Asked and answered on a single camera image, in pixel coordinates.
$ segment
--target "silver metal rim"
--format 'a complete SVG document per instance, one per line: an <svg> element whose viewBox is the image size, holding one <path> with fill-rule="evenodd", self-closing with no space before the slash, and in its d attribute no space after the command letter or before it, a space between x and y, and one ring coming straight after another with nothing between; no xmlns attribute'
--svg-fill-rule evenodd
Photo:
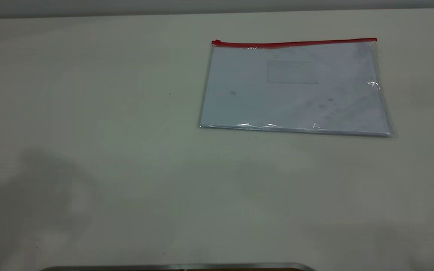
<svg viewBox="0 0 434 271"><path fill-rule="evenodd" d="M250 268L293 268L315 271L300 263L241 263L241 264L170 264L170 265L127 265L127 266L54 266L41 271L137 271L176 269L250 269Z"/></svg>

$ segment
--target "transparent plastic folder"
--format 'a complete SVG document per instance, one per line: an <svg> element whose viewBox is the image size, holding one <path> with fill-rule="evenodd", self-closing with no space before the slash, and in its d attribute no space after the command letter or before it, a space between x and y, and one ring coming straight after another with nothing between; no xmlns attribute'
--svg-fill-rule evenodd
<svg viewBox="0 0 434 271"><path fill-rule="evenodd" d="M393 137L376 44L213 41L200 126Z"/></svg>

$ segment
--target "zipper pouch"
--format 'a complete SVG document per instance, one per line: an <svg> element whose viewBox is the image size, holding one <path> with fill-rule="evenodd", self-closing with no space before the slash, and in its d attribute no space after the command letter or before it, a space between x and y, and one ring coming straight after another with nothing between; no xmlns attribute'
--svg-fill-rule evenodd
<svg viewBox="0 0 434 271"><path fill-rule="evenodd" d="M376 45L212 41L200 126L393 137Z"/></svg>

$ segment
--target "white table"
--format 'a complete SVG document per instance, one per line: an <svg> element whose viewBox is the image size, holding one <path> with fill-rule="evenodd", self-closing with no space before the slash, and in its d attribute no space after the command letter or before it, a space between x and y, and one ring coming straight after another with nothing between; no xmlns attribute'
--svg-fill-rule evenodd
<svg viewBox="0 0 434 271"><path fill-rule="evenodd" d="M398 138L198 128L211 40L368 37ZM0 20L0 270L236 262L431 270L434 10Z"/></svg>

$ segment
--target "wall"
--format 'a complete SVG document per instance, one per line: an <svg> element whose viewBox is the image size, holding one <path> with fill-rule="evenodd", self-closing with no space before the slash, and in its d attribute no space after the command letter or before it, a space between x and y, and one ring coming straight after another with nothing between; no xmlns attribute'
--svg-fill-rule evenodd
<svg viewBox="0 0 434 271"><path fill-rule="evenodd" d="M434 0L0 0L0 18L434 8Z"/></svg>

